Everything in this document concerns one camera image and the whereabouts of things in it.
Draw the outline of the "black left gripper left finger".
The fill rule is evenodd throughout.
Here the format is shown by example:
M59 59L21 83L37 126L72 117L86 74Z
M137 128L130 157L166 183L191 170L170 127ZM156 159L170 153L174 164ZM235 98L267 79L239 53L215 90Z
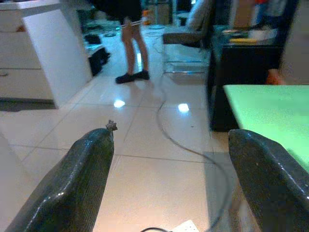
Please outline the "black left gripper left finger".
M45 175L6 231L91 232L113 154L111 129L85 134Z

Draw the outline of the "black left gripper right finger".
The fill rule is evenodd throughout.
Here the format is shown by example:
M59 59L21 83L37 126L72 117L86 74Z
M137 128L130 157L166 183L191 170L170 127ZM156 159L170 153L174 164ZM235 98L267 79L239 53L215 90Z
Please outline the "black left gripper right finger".
M230 130L229 155L263 232L309 230L309 174L279 143L250 130Z

